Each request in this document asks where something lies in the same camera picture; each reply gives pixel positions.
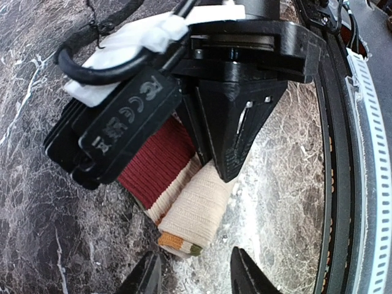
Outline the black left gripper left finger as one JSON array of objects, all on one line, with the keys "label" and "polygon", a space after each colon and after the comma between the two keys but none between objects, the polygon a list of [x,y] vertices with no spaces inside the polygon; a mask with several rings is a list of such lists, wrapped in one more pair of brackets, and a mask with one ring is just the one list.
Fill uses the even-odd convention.
[{"label": "black left gripper left finger", "polygon": [[160,254],[148,251],[117,289],[116,294],[162,293]]}]

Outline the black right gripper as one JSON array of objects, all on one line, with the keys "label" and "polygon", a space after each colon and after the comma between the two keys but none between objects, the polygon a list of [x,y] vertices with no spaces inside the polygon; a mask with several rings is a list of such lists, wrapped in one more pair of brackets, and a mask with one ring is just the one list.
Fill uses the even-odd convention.
[{"label": "black right gripper", "polygon": [[172,74],[204,79],[197,89],[181,86],[180,104],[201,164],[213,159],[222,180],[236,178],[286,80],[310,83],[321,57],[321,37],[292,21],[193,24],[187,53]]}]

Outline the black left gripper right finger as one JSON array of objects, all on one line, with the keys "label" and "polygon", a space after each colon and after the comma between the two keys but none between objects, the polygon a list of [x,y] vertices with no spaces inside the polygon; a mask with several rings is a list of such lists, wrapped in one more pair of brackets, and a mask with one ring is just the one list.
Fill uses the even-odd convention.
[{"label": "black left gripper right finger", "polygon": [[234,247],[230,259],[233,294],[281,294],[242,248]]}]

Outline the striped cream red sock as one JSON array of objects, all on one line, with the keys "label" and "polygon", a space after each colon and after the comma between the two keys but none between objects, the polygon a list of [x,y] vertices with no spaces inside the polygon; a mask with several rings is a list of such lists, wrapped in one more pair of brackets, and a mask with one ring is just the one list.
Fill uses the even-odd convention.
[{"label": "striped cream red sock", "polygon": [[212,160],[200,162],[185,127],[173,117],[118,181],[156,224],[158,245],[181,258],[197,257],[212,243],[236,183],[224,182]]}]

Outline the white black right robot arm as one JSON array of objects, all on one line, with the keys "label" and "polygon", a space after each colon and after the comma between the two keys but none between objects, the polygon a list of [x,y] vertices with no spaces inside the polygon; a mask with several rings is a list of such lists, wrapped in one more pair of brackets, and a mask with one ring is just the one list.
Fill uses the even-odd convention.
[{"label": "white black right robot arm", "polygon": [[173,69],[183,92],[177,114],[202,164],[229,182],[290,81],[310,83],[325,42],[280,18],[279,1],[243,1],[242,20],[195,24]]}]

